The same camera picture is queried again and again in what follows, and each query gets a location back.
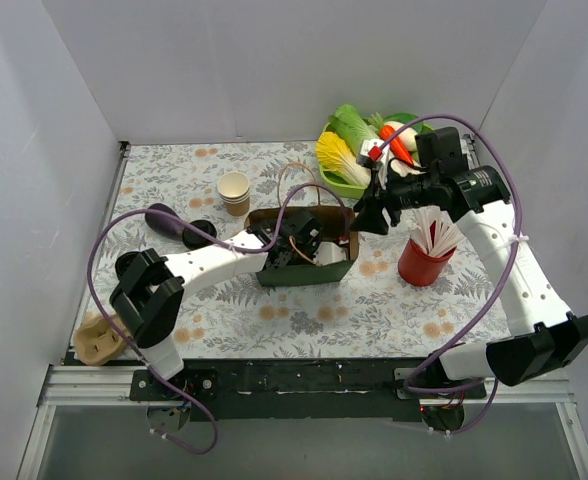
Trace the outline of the brown and green paper bag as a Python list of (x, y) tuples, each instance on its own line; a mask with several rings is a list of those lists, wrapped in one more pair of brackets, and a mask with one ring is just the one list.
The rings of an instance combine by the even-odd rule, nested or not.
[(316, 203), (288, 206), (276, 192), (278, 206), (251, 211), (245, 228), (263, 243), (275, 240), (265, 266), (256, 273), (263, 287), (298, 287), (341, 281), (358, 258), (359, 236), (350, 229), (354, 212), (344, 204), (324, 205), (315, 181)]

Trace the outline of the black coffee cup lid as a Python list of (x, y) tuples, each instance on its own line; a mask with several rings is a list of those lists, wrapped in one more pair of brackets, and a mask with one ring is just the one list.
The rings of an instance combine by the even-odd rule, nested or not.
[[(216, 238), (218, 236), (216, 227), (208, 220), (194, 220), (190, 222), (190, 225), (212, 238)], [(190, 228), (183, 229), (181, 234), (181, 241), (188, 250), (198, 250), (212, 244), (212, 241), (208, 240)]]

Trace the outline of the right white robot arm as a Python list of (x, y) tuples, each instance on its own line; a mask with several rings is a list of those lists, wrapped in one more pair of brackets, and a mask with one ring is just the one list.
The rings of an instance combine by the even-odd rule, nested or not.
[(556, 293), (521, 231), (522, 214), (506, 176), (491, 166), (472, 168), (458, 131), (445, 127), (416, 138), (421, 173), (399, 175), (382, 140), (361, 144), (358, 162), (371, 180), (354, 210), (354, 231), (387, 234), (402, 211), (436, 206), (474, 247), (494, 285), (509, 337), (454, 343), (433, 354), (408, 384), (449, 397), (466, 382), (495, 378), (515, 386), (571, 364), (588, 345), (588, 315), (577, 316)]

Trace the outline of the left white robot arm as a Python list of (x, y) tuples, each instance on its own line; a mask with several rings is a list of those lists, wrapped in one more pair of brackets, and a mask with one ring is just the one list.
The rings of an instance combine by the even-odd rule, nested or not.
[(155, 371), (152, 387), (167, 400), (187, 386), (183, 359), (172, 339), (182, 302), (199, 291), (238, 275), (281, 270), (303, 252), (311, 258), (321, 244), (322, 223), (298, 211), (276, 226), (259, 223), (223, 244), (159, 255), (137, 253), (110, 296), (110, 304)]

